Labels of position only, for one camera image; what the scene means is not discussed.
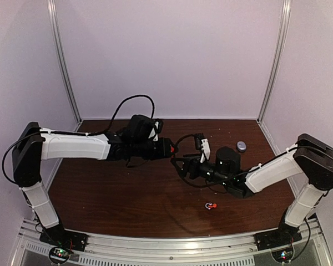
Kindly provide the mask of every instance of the white wall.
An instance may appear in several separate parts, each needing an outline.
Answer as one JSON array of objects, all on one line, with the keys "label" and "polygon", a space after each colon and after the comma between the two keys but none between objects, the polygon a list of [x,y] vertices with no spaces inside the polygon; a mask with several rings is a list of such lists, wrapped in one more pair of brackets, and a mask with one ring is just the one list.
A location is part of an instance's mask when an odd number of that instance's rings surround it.
[{"label": "white wall", "polygon": [[[282,1],[57,1],[64,54],[84,118],[149,94],[164,118],[256,118]],[[135,99],[120,118],[150,114]]]},{"label": "white wall", "polygon": [[[72,111],[59,72],[45,0],[0,0],[0,265],[7,265],[23,217],[18,187],[5,180],[1,158],[26,124],[72,130]],[[6,164],[12,176],[11,158]],[[55,161],[42,167],[46,181]]]},{"label": "white wall", "polygon": [[[283,150],[307,132],[333,147],[333,0],[293,1],[265,125]],[[305,180],[295,180],[300,189]],[[333,190],[318,207],[333,256]]]}]

